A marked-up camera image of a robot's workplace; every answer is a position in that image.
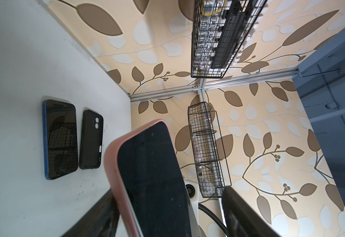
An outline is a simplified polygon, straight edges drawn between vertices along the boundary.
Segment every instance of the phone screen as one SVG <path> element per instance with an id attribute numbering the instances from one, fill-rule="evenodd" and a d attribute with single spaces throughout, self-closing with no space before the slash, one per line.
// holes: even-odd
<path id="1" fill-rule="evenodd" d="M 43 116 L 45 176 L 56 179 L 78 168 L 75 107 L 70 103 L 46 100 Z"/>
<path id="2" fill-rule="evenodd" d="M 191 236 L 186 188 L 165 123 L 127 140 L 118 166 L 145 237 Z"/>

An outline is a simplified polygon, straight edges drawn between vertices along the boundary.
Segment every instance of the blue smartphone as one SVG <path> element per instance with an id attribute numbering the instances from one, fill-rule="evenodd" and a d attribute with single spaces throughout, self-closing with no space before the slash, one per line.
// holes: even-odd
<path id="1" fill-rule="evenodd" d="M 55 100 L 42 103 L 45 177 L 62 177 L 78 169 L 75 106 Z"/>

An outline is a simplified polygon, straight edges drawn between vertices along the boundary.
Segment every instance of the pink phone case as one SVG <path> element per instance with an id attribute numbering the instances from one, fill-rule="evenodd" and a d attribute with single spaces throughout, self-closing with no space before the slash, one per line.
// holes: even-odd
<path id="1" fill-rule="evenodd" d="M 124 142 L 131 139 L 132 137 L 138 135 L 139 133 L 143 132 L 144 130 L 147 130 L 151 126 L 163 122 L 166 124 L 166 122 L 163 119 L 156 119 L 153 120 L 136 130 L 133 130 L 118 139 L 111 142 L 111 144 L 108 145 L 107 149 L 105 150 L 104 154 L 104 169 L 105 173 L 107 174 L 109 184 L 111 185 L 112 193 L 114 198 L 116 199 L 118 209 L 120 211 L 120 214 L 123 218 L 123 222 L 125 225 L 125 228 L 127 230 L 129 237 L 143 237 L 141 228 L 138 224 L 137 218 L 135 216 L 132 204 L 130 203 L 128 193 L 125 189 L 123 179 L 120 175 L 118 163 L 117 163 L 117 156 L 120 147 Z"/>

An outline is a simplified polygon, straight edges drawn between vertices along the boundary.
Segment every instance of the wallpaper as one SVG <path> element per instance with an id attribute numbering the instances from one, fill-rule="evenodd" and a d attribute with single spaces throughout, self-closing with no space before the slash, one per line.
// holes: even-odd
<path id="1" fill-rule="evenodd" d="M 189 75 L 194 0 L 44 2 L 129 94 L 195 80 Z M 345 0 L 268 0 L 225 76 L 296 66 L 344 27 Z"/>
<path id="2" fill-rule="evenodd" d="M 345 207 L 291 79 L 210 90 L 217 111 L 226 185 L 281 236 L 345 236 Z M 171 133 L 182 174 L 197 182 L 187 107 L 196 94 L 131 105 L 132 127 L 163 118 Z M 222 143 L 215 133 L 217 147 Z M 217 200 L 201 198 L 220 216 Z M 223 236 L 199 211 L 208 237 Z"/>

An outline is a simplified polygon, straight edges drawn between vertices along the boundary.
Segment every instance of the black wire basket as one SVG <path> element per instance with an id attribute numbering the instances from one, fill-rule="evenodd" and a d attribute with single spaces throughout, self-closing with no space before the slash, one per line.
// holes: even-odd
<path id="1" fill-rule="evenodd" d="M 195 0 L 191 77 L 222 78 L 237 63 L 267 0 Z"/>
<path id="2" fill-rule="evenodd" d="M 189 106 L 189 131 L 199 188 L 204 198 L 220 198 L 225 187 L 218 149 L 224 150 L 224 145 L 216 146 L 215 133 L 212 122 L 217 118 L 216 111 L 207 102 Z M 225 159 L 228 176 L 228 163 Z"/>

